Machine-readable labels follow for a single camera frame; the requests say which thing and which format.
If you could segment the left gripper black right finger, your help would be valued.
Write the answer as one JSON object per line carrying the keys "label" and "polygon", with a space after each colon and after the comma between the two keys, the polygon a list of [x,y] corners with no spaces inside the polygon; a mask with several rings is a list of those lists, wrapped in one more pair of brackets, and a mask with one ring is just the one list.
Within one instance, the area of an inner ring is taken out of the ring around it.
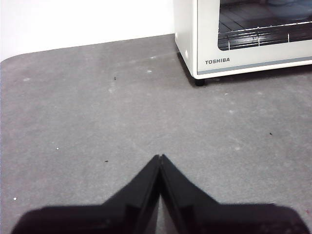
{"label": "left gripper black right finger", "polygon": [[222,204],[160,156],[161,195],[181,234],[306,234],[293,209],[274,204]]}

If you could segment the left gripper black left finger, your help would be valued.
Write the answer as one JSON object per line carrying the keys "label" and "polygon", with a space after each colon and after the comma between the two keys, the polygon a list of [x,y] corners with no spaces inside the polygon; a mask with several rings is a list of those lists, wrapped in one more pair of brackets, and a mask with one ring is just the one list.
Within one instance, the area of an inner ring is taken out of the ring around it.
{"label": "left gripper black left finger", "polygon": [[26,212],[14,234],[143,234],[159,199],[160,156],[99,205],[48,206]]}

